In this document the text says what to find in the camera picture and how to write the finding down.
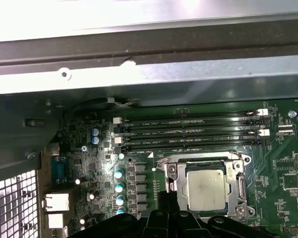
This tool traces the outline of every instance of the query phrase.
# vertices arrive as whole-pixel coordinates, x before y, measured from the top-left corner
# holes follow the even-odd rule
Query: electrolytic capacitor
[[[83,183],[85,181],[86,181],[86,178],[85,177],[80,177],[80,178],[78,178],[78,179],[75,180],[75,183],[77,185],[79,185],[79,184],[81,184],[81,183]]]
[[[97,128],[94,128],[92,131],[91,131],[91,135],[92,136],[98,136],[99,135],[99,130]]]
[[[85,230],[86,228],[88,228],[88,227],[90,227],[90,222],[86,222],[85,224],[84,224],[84,226],[82,226],[81,228],[80,228],[80,230],[81,231],[83,231],[83,230]]]
[[[91,194],[89,195],[89,199],[90,199],[90,200],[94,200],[95,197],[97,197],[97,196],[99,196],[99,191],[98,191],[98,190],[96,190],[96,191],[94,191],[93,193],[91,193]]]
[[[124,190],[124,187],[125,187],[125,185],[122,182],[120,182],[115,186],[115,191],[117,193],[120,193]]]
[[[92,139],[91,139],[91,143],[94,144],[94,145],[98,145],[99,143],[99,138],[97,136],[94,136]]]
[[[117,206],[122,206],[125,202],[125,196],[124,195],[119,195],[117,198],[116,198],[116,204]]]
[[[125,207],[119,207],[117,212],[116,212],[116,215],[119,215],[119,214],[122,214],[122,213],[125,213],[125,212],[126,212]]]
[[[84,225],[88,220],[90,219],[90,216],[88,214],[85,214],[80,220],[79,223],[81,225]]]
[[[116,170],[114,177],[116,179],[120,179],[123,176],[123,173],[124,173],[124,171],[122,169],[118,169],[118,170]]]

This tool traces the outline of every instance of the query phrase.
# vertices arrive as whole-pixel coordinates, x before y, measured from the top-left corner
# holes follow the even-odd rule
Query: ventilation grille
[[[0,181],[0,238],[38,238],[36,172]]]

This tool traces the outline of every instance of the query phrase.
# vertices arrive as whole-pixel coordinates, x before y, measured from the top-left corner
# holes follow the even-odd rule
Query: black ram slot
[[[135,131],[131,132],[131,135],[127,135],[126,137],[130,137],[132,139],[138,139],[138,138],[160,138],[160,137],[168,137],[168,136],[177,136],[177,135],[191,135],[191,134],[201,134],[201,135],[217,135],[217,134],[224,134],[228,132],[239,132],[239,131],[245,131],[250,128],[252,125],[239,125],[238,128],[236,126],[228,126],[228,127],[221,127],[221,126],[208,126],[208,127],[193,127],[193,128],[167,128],[167,129],[150,129],[150,130],[143,130],[143,131]],[[252,126],[251,130],[259,130],[260,127],[258,125]]]
[[[218,125],[218,124],[229,124],[229,123],[242,123],[246,120],[250,120],[250,118],[181,118],[181,119],[172,119],[172,120],[154,120],[154,121],[145,121],[140,123],[129,123],[122,124],[121,127],[127,126],[132,127],[133,129],[139,129],[144,127],[153,127],[153,128],[161,128],[168,127],[173,125]]]
[[[245,139],[242,136],[193,136],[187,138],[168,138],[168,139],[160,139],[160,140],[143,140],[138,142],[126,142],[124,146],[147,146],[147,145],[166,145],[169,144],[192,144],[192,143],[200,143],[200,142],[219,142],[219,141],[228,141],[228,140],[241,140]]]
[[[184,128],[195,128],[195,127],[229,127],[229,126],[251,126],[251,125],[259,125],[259,120],[244,120],[244,121],[232,121],[232,122],[221,122],[221,123],[211,123],[211,124],[204,124],[204,123],[191,123],[191,124],[164,124],[164,125],[151,125],[148,127],[146,126],[131,126],[128,128],[128,132],[150,132],[153,130],[160,130],[160,129],[169,129],[169,130],[177,130],[177,129],[184,129]]]
[[[205,119],[205,118],[228,118],[228,117],[251,117],[256,116],[257,111],[244,111],[244,112],[228,112],[228,113],[206,113],[195,115],[178,115],[169,117],[153,117],[153,118],[129,118],[125,119],[128,123],[144,123],[153,121],[170,121],[177,119]]]
[[[227,140],[227,141],[210,141],[194,144],[170,144],[170,145],[141,145],[141,146],[127,146],[123,150],[126,152],[132,151],[144,151],[144,150],[169,150],[169,149],[202,149],[204,146],[230,146],[230,145],[260,145],[259,139],[247,139],[247,140]]]
[[[256,130],[241,130],[241,131],[217,131],[217,132],[210,132],[209,134],[203,133],[179,133],[179,134],[160,134],[160,135],[143,135],[143,136],[129,136],[124,137],[124,141],[132,142],[132,143],[139,143],[145,141],[152,141],[152,140],[176,140],[179,138],[182,139],[190,139],[190,138],[207,138],[207,137],[226,137],[226,136],[256,136],[259,135],[259,131]]]

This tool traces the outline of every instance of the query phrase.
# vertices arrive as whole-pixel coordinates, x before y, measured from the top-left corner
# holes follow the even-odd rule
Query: mounting hole
[[[72,77],[71,71],[68,68],[60,68],[59,72],[61,73],[61,77],[67,81]]]
[[[222,218],[218,218],[218,217],[214,218],[214,221],[216,223],[219,223],[219,224],[223,224],[224,223],[223,219]]]

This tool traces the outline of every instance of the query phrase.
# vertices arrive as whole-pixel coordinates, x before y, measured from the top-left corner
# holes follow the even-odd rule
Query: chip
[[[75,165],[81,165],[81,159],[74,159]]]
[[[298,176],[287,174],[284,175],[284,189],[290,190],[290,189],[296,189],[298,188]]]
[[[103,143],[103,147],[104,147],[104,148],[109,148],[109,146],[110,146],[109,142],[104,142],[104,143]]]
[[[104,182],[104,188],[110,188],[111,184],[110,182]]]
[[[91,171],[94,171],[94,170],[96,169],[95,164],[94,164],[94,163],[90,163],[90,164],[88,165],[88,169],[91,170]]]

